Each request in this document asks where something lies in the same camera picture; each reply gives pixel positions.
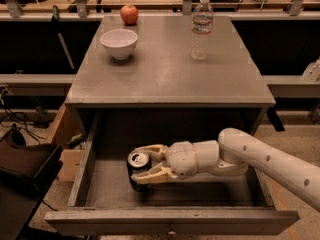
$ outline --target floor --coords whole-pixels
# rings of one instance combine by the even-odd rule
[[[308,118],[307,112],[279,112],[280,119],[284,123],[285,131],[277,132],[265,118],[259,126],[256,137],[279,148],[287,153],[297,156],[303,160],[320,166],[320,125],[314,125]],[[2,123],[0,134],[6,131],[5,127],[10,126],[10,122]],[[28,129],[38,136],[45,137],[46,129]],[[27,140],[27,145],[37,142],[30,138],[25,130],[23,134]],[[320,239],[320,213],[301,201],[292,193],[278,185],[267,177],[267,183],[275,206],[278,210],[297,210],[300,220],[293,226],[283,231],[277,236],[212,236],[212,235],[177,235],[175,239],[182,240],[316,240]],[[61,182],[55,180],[47,196],[46,203],[57,210],[66,209],[72,182]],[[44,221],[46,212],[50,208],[41,205],[38,212],[31,221],[31,226],[39,229],[54,231],[54,229]],[[169,239],[169,236],[146,235],[146,236],[101,236],[100,240],[162,240]]]

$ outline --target tabletop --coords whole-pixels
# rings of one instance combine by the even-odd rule
[[[103,33],[117,28],[138,34],[137,47],[125,61],[108,55],[99,41]],[[190,51],[189,16],[143,16],[135,26],[124,25],[119,16],[106,16],[66,104],[274,105],[270,90],[228,17],[215,17],[205,61],[193,60]]]

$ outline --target bowl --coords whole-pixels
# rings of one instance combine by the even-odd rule
[[[138,35],[128,29],[115,29],[104,33],[100,43],[115,59],[127,59],[136,48]]]

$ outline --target soda can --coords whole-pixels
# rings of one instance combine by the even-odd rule
[[[150,184],[137,184],[131,179],[133,174],[148,171],[152,166],[151,159],[146,152],[134,151],[129,154],[127,160],[128,175],[131,187],[137,192],[144,192],[150,188]]]

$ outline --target apple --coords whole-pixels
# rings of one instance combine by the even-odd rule
[[[134,5],[124,5],[121,7],[120,16],[126,25],[134,25],[138,20],[138,9]]]

